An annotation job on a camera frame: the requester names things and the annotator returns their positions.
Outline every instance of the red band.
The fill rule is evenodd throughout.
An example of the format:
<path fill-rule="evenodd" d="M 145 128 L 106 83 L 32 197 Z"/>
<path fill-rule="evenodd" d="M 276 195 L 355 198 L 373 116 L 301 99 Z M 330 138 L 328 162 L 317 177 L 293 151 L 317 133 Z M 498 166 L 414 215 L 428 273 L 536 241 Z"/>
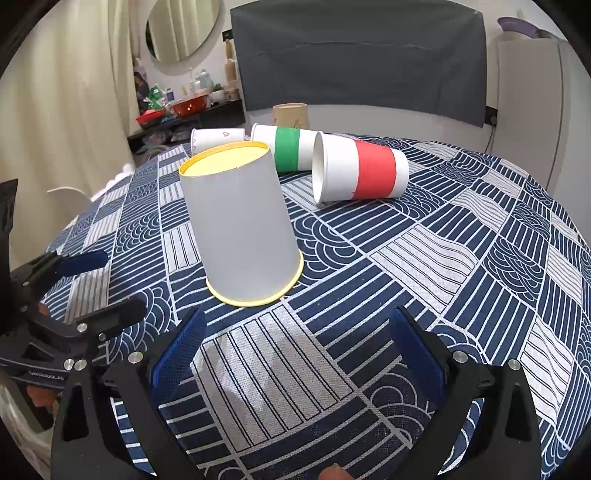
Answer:
<path fill-rule="evenodd" d="M 386 198 L 396 182 L 396 159 L 388 147 L 355 140 L 359 154 L 356 200 Z"/>

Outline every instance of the cup with heart pattern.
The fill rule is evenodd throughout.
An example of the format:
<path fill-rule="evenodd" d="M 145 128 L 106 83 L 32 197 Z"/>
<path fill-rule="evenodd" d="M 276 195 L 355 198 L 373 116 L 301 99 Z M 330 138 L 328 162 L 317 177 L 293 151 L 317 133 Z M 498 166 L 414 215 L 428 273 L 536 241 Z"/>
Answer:
<path fill-rule="evenodd" d="M 244 140 L 243 128 L 194 128 L 191 132 L 191 156 L 213 147 Z"/>

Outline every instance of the finger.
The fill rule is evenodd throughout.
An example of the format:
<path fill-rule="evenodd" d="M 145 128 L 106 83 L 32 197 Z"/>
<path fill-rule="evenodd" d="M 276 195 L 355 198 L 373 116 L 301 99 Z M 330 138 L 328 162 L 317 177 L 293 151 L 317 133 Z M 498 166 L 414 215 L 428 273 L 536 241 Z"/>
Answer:
<path fill-rule="evenodd" d="M 47 308 L 46 305 L 43 305 L 42 303 L 38 303 L 37 304 L 37 308 L 39 309 L 39 311 L 43 314 L 43 315 L 47 315 L 49 316 L 49 309 Z"/>
<path fill-rule="evenodd" d="M 57 396 L 57 394 L 53 390 L 34 387 L 33 385 L 27 385 L 27 394 L 29 395 L 29 397 L 31 397 L 33 405 L 35 405 L 37 408 L 51 407 L 51 404 Z"/>
<path fill-rule="evenodd" d="M 338 463 L 333 463 L 320 472 L 318 480 L 355 480 L 349 475 L 347 470 L 342 468 Z"/>

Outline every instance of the tan paper cup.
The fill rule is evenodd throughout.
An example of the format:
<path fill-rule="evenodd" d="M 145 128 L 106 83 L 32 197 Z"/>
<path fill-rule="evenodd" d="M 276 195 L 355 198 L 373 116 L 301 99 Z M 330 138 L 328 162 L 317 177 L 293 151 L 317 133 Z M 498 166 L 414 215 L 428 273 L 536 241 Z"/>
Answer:
<path fill-rule="evenodd" d="M 282 103 L 273 107 L 273 125 L 276 127 L 310 128 L 308 105 L 305 103 Z"/>

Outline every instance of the blue and white tablecloth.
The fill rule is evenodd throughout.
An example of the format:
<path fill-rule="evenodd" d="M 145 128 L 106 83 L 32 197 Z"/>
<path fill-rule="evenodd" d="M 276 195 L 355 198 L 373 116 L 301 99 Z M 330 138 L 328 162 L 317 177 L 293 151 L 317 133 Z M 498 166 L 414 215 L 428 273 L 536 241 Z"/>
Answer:
<path fill-rule="evenodd" d="M 209 293 L 179 183 L 186 147 L 177 147 L 51 244 L 62 254 L 104 249 L 110 259 L 61 280 L 45 299 L 51 314 L 71 322 L 143 298 L 145 321 L 101 350 L 112 362 L 146 350 L 189 307 L 205 310 L 206 339 L 160 411 L 208 479 L 315 479 L 337 462 L 357 479 L 383 480 L 433 414 L 387 330 L 392 308 L 405 305 L 478 361 L 519 359 L 548 476 L 591 412 L 589 248 L 564 209 L 508 161 L 362 138 L 405 152 L 408 190 L 317 207 L 308 174 L 282 176 L 306 266 L 281 300 L 243 309 Z M 113 406 L 134 462 L 152 471 L 124 406 Z M 461 460 L 481 406 L 472 404 L 445 469 Z"/>

